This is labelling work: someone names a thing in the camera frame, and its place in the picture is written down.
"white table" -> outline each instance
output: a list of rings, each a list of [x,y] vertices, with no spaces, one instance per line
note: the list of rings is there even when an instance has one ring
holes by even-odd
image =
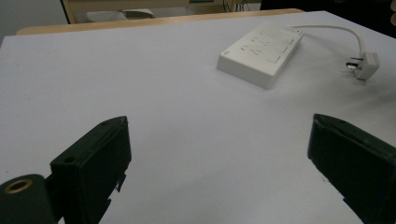
[[[366,83],[345,31],[305,36],[271,90],[216,69],[263,20],[344,25],[381,67]],[[126,115],[133,159],[101,223],[361,223],[306,157],[312,117],[396,146],[396,40],[327,12],[6,37],[0,49],[0,182],[50,174],[99,122]]]

